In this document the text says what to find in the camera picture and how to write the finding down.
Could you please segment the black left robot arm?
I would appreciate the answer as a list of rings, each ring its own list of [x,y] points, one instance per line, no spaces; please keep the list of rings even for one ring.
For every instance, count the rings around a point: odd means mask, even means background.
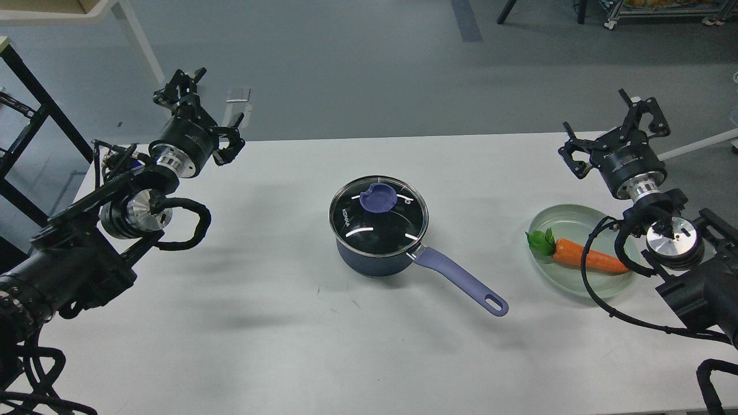
[[[201,105],[197,86],[205,74],[179,69],[155,91],[153,102],[171,117],[147,152],[95,140],[94,191],[51,217],[32,239],[30,258],[2,274],[2,404],[10,414],[34,414],[39,405],[94,414],[55,391],[66,358],[39,346],[42,326],[102,307],[132,287],[133,266],[148,250],[185,251],[205,238],[210,210],[173,193],[209,159],[229,164],[245,145],[238,130],[244,113],[219,126]]]

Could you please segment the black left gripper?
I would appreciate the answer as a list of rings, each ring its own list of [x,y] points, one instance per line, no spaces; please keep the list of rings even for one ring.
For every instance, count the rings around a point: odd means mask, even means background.
[[[164,125],[159,138],[149,144],[149,155],[159,164],[177,159],[173,168],[180,178],[200,175],[211,155],[218,166],[232,163],[246,144],[239,131],[243,112],[234,115],[226,126],[211,128],[211,134],[187,120],[201,119],[205,113],[197,90],[205,74],[205,67],[193,73],[177,69],[171,80],[153,93],[153,102],[169,110],[173,118]],[[221,149],[218,144],[223,138],[228,145]]]

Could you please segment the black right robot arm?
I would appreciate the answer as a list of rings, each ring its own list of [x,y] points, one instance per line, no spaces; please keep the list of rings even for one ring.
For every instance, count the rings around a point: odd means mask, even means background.
[[[683,327],[659,326],[630,317],[611,307],[585,282],[591,299],[611,317],[627,323],[707,341],[736,346],[736,228],[713,211],[698,218],[682,214],[687,197],[677,188],[661,191],[666,165],[650,146],[653,138],[671,134],[656,98],[633,100],[624,90],[628,108],[622,125],[594,140],[580,139],[569,123],[568,139],[558,153],[578,179],[598,171],[612,197],[631,201],[620,220],[600,220],[583,248],[604,229],[614,229],[614,252],[628,270],[644,277],[659,276],[657,293]]]

